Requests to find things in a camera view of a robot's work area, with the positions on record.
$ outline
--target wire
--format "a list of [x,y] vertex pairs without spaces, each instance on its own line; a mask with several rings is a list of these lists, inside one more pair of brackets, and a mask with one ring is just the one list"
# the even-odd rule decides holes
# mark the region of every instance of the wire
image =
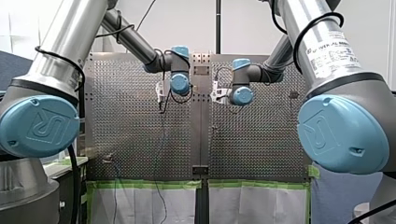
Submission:
[[79,75],[81,76],[81,82],[79,82],[78,87],[75,89],[75,91],[79,91],[84,86],[85,74],[84,74],[84,71],[82,70],[82,68],[78,64],[76,64],[72,60],[65,58],[64,56],[61,56],[57,53],[45,51],[45,50],[41,49],[40,46],[35,47],[35,51],[42,53],[42,54],[48,54],[49,56],[52,56],[54,58],[58,58],[58,59],[61,59],[67,63],[70,63],[78,71]]
[[275,14],[275,0],[273,0],[272,3],[271,3],[271,15],[272,15],[272,19],[273,19],[273,22],[274,22],[274,25],[276,26],[276,28],[277,28],[280,32],[282,32],[283,34],[287,35],[288,32],[287,32],[285,29],[283,29],[283,28],[279,25],[279,23],[277,23],[276,14]]
[[219,72],[222,70],[222,69],[225,69],[225,70],[228,70],[229,72],[233,72],[233,69],[231,69],[231,68],[229,68],[229,67],[220,67],[217,71],[216,71],[216,74],[215,74],[215,81],[218,81],[219,80]]
[[169,100],[169,95],[170,92],[168,93],[168,97],[166,99],[166,103],[165,103],[165,110],[163,111],[163,113],[161,114],[161,125],[163,128],[163,139],[161,141],[161,147],[158,149],[156,156],[155,156],[155,162],[154,162],[154,172],[153,172],[153,179],[154,179],[154,184],[155,184],[155,188],[157,189],[157,192],[161,198],[161,200],[163,201],[163,209],[165,210],[165,216],[163,218],[163,221],[161,221],[161,224],[163,224],[165,222],[165,220],[168,218],[168,209],[166,207],[166,202],[165,199],[163,198],[163,196],[161,195],[161,191],[160,188],[158,187],[158,183],[157,183],[157,169],[158,169],[158,159],[161,155],[161,153],[163,152],[163,148],[165,145],[165,137],[166,137],[166,131],[165,131],[165,120],[166,120],[166,106],[167,106],[167,102]]
[[117,217],[117,210],[118,210],[118,201],[117,201],[117,180],[121,182],[120,178],[120,168],[119,166],[113,161],[111,162],[114,166],[114,169],[116,170],[116,179],[114,180],[114,215],[113,215],[113,224],[116,223],[116,217]]
[[75,151],[73,145],[67,148],[70,156],[70,162],[72,164],[72,174],[73,174],[73,208],[70,223],[77,223],[78,219],[78,208],[79,208],[79,171]]
[[139,22],[139,25],[137,26],[136,31],[139,31],[140,26],[142,25],[143,21],[145,20],[145,18],[147,17],[147,15],[149,14],[149,12],[151,11],[151,8],[152,8],[152,6],[154,5],[154,3],[155,3],[156,1],[157,1],[157,0],[152,0],[151,4],[150,4],[149,7],[148,7],[148,10],[146,11],[146,14],[143,16],[142,20]]
[[379,206],[379,207],[377,207],[377,208],[375,208],[375,209],[373,209],[373,210],[371,210],[371,211],[369,211],[367,213],[364,213],[363,215],[354,218],[352,221],[348,222],[347,224],[359,224],[365,218],[373,216],[373,215],[375,215],[375,214],[377,214],[379,212],[382,212],[382,211],[384,211],[384,210],[386,210],[386,209],[388,209],[388,208],[390,208],[390,207],[392,207],[394,205],[396,205],[396,200],[393,200],[393,201],[391,201],[389,203],[385,203],[385,204],[383,204],[383,205],[381,205],[381,206]]
[[124,30],[127,30],[127,29],[131,28],[131,27],[132,27],[132,29],[134,29],[134,25],[133,24],[129,24],[129,25],[125,26],[124,28],[121,28],[121,29],[116,30],[114,32],[110,32],[110,33],[103,34],[103,35],[97,35],[95,38],[105,37],[105,36],[109,36],[109,35],[117,35],[117,34],[123,32]]
[[191,97],[192,97],[192,94],[193,94],[193,86],[190,84],[190,96],[187,98],[187,99],[185,99],[185,100],[183,100],[183,101],[178,101],[176,98],[175,98],[175,96],[174,96],[174,94],[171,92],[171,91],[169,91],[170,92],[170,94],[171,94],[171,97],[172,97],[172,100],[173,101],[175,101],[176,103],[178,103],[178,104],[180,104],[180,105],[183,105],[183,104],[186,104],[190,99],[191,99]]
[[316,26],[318,23],[320,23],[321,21],[327,19],[328,17],[337,17],[338,19],[340,19],[340,27],[342,27],[344,25],[344,17],[343,15],[341,15],[338,12],[328,12],[325,13],[315,19],[313,19],[311,22],[309,22],[306,27],[300,32],[300,34],[298,35],[296,42],[294,44],[294,50],[293,50],[293,60],[294,60],[294,64],[297,68],[297,70],[302,74],[303,71],[301,70],[300,65],[298,64],[298,50],[299,47],[301,45],[301,43],[303,42],[303,38],[306,35],[306,33],[308,33],[309,30],[311,30],[311,28],[313,28],[314,26]]

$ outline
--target metal pole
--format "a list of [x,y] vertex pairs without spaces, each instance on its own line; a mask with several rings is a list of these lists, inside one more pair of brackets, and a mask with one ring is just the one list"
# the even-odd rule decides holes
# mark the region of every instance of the metal pole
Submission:
[[221,54],[221,0],[216,0],[216,53]]
[[[107,0],[63,0],[41,48],[83,66],[107,10]],[[76,97],[76,69],[58,58],[37,53],[23,79]]]
[[[102,26],[109,32],[115,32],[119,28],[129,25],[129,22],[120,17],[116,9],[109,10],[102,22]],[[143,64],[152,63],[157,57],[155,50],[149,43],[134,29],[126,29],[120,33],[120,43],[132,52],[136,58]]]
[[[325,0],[283,0],[277,3],[283,22],[288,28],[288,36],[293,46],[295,45],[298,35],[309,22],[332,11]],[[313,63],[316,62],[312,62],[313,60],[309,58],[307,51],[309,49],[318,49],[320,45],[329,40],[345,40],[346,49],[351,50],[338,21],[332,18],[321,21],[319,24],[312,27],[304,36],[299,47],[298,63],[302,68],[305,81],[311,90],[336,78],[357,74],[362,71],[359,66],[339,66],[335,69],[331,69],[329,72],[320,74],[318,71],[315,71],[316,65]],[[351,52],[351,55],[357,60],[353,52]],[[344,57],[345,54],[335,52],[334,56]]]

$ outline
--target blue joint cap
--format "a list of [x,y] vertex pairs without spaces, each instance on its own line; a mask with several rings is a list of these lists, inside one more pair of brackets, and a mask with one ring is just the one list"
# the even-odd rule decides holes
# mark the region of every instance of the blue joint cap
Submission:
[[189,48],[186,46],[174,46],[172,51],[176,52],[178,55],[189,58]]
[[319,95],[302,106],[298,134],[306,154],[336,173],[368,175],[389,159],[388,138],[362,106],[336,95]]
[[180,73],[177,73],[171,77],[170,86],[172,92],[179,95],[187,95],[190,91],[189,79]]
[[65,99],[39,95],[17,102],[0,118],[0,148],[17,157],[45,158],[78,135],[77,110]]
[[248,105],[253,101],[253,91],[248,87],[240,87],[233,93],[235,105]]
[[250,64],[251,64],[250,59],[235,59],[235,60],[233,60],[233,70],[243,68]]

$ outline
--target white label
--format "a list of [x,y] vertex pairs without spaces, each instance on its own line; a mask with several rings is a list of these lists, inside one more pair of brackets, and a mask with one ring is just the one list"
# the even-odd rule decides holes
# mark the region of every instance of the white label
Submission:
[[69,79],[69,86],[75,89],[78,85],[78,80],[79,80],[79,72],[75,71]]
[[343,33],[329,32],[329,37],[306,51],[316,77],[329,77],[339,68],[361,67]]

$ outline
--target pegboard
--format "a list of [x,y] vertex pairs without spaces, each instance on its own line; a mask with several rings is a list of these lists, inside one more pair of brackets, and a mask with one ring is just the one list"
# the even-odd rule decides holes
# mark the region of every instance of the pegboard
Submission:
[[[155,85],[162,74],[118,53],[91,54],[85,71],[88,178],[112,179],[116,164],[122,178],[153,179],[157,167],[156,179],[191,179],[191,106],[170,99],[160,115]],[[114,164],[104,162],[110,154]]]
[[[214,55],[212,77],[221,67],[231,69],[236,58],[253,63],[266,60],[264,56]],[[227,88],[231,79],[230,71],[219,71],[221,88]],[[281,83],[251,83],[251,89],[254,101],[244,108],[212,104],[209,178],[305,182],[310,161],[297,134],[297,115],[306,94],[303,77],[290,65]]]
[[[254,102],[235,115],[229,111],[238,111],[235,106],[203,102],[203,96],[210,94],[211,78],[219,68],[231,68],[233,59],[262,63],[267,57],[206,57],[210,58],[205,62],[210,74],[191,74],[197,90],[191,101],[179,105],[170,100],[163,141],[155,93],[162,75],[144,72],[141,62],[131,54],[90,55],[85,66],[90,180],[115,177],[115,167],[103,161],[113,154],[122,178],[153,179],[154,167],[158,167],[158,180],[186,180],[192,179],[193,165],[209,165],[209,178],[306,182],[310,161],[296,129],[306,93],[301,75],[291,65],[281,83],[251,84]],[[192,60],[191,69],[197,64]],[[230,81],[231,73],[221,70],[220,86],[227,87]]]

